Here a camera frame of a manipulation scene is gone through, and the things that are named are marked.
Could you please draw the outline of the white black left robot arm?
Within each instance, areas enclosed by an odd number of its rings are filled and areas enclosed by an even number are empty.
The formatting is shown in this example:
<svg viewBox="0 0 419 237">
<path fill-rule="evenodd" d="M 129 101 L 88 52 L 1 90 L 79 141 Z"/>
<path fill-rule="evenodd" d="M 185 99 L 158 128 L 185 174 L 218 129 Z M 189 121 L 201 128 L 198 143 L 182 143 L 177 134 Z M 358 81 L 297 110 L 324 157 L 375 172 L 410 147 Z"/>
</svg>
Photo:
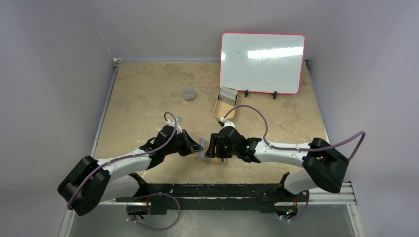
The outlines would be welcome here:
<svg viewBox="0 0 419 237">
<path fill-rule="evenodd" d="M 164 126 L 156 135 L 128 154 L 109 159 L 85 156 L 59 184 L 57 191 L 67 202 L 69 210 L 79 216 L 90 213 L 99 203 L 130 197 L 141 202 L 147 197 L 147 188 L 132 184 L 128 191 L 119 192 L 117 186 L 138 182 L 135 172 L 145 171 L 161 164 L 171 154 L 188 156 L 200 152 L 203 147 L 195 142 L 186 130 Z"/>
</svg>

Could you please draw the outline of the beige oval plastic tray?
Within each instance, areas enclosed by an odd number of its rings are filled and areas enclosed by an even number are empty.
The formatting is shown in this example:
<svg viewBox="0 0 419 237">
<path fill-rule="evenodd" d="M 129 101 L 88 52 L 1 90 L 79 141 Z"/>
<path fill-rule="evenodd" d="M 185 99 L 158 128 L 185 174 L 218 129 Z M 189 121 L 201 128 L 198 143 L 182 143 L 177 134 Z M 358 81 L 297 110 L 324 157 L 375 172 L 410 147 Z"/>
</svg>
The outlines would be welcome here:
<svg viewBox="0 0 419 237">
<path fill-rule="evenodd" d="M 216 103 L 213 110 L 214 116 L 219 120 L 221 117 L 225 116 L 227 112 L 230 111 L 233 107 L 234 106 L 231 106 L 231 105 L 228 105 L 226 103 L 219 101 L 218 95 L 217 95 Z"/>
</svg>

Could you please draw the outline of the stack of cards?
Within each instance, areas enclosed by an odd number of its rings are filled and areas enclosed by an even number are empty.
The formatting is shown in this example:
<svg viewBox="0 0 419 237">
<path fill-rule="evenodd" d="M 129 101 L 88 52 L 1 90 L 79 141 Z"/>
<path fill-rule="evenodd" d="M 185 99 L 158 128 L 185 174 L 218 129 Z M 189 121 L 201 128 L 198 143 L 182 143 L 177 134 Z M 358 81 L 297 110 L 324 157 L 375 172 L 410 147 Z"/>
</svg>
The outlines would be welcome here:
<svg viewBox="0 0 419 237">
<path fill-rule="evenodd" d="M 235 106 L 237 102 L 238 91 L 228 87 L 222 87 L 218 94 L 219 101 L 231 106 Z"/>
</svg>

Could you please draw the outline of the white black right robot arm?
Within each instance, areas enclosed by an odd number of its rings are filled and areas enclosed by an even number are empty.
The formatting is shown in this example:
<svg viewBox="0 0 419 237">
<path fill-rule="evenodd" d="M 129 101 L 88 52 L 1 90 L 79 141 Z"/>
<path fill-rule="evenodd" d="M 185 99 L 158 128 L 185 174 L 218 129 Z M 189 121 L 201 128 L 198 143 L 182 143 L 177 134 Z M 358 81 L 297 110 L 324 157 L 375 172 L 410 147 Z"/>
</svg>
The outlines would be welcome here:
<svg viewBox="0 0 419 237">
<path fill-rule="evenodd" d="M 282 163 L 300 167 L 295 173 L 285 173 L 277 188 L 280 199 L 289 201 L 297 194 L 320 188 L 339 193 L 349 165 L 349 159 L 335 148 L 328 150 L 328 143 L 314 138 L 310 143 L 283 144 L 274 149 L 261 138 L 245 138 L 236 128 L 226 126 L 211 134 L 204 156 L 228 159 L 236 156 L 246 163 Z"/>
</svg>

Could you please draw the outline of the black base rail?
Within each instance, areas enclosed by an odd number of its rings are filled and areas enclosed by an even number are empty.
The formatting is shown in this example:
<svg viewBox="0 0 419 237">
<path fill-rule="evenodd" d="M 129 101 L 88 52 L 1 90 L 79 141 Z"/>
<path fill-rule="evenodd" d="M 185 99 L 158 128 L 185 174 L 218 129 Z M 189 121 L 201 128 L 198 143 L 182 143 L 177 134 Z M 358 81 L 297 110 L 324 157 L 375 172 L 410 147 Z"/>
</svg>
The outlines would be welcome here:
<svg viewBox="0 0 419 237">
<path fill-rule="evenodd" d="M 288 194 L 276 183 L 169 184 L 148 183 L 116 202 L 149 203 L 152 215 L 168 210 L 258 211 L 284 215 L 295 203 L 308 200 L 309 191 Z"/>
</svg>

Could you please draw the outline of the red framed whiteboard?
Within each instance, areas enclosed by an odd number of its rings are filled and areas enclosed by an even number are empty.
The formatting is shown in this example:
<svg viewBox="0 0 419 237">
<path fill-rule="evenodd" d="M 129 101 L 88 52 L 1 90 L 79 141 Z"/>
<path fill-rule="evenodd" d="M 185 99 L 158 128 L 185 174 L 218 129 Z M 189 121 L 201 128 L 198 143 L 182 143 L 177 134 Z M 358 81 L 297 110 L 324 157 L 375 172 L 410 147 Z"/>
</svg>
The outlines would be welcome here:
<svg viewBox="0 0 419 237">
<path fill-rule="evenodd" d="M 300 90 L 305 43 L 303 34 L 225 32 L 219 86 L 295 95 Z"/>
</svg>

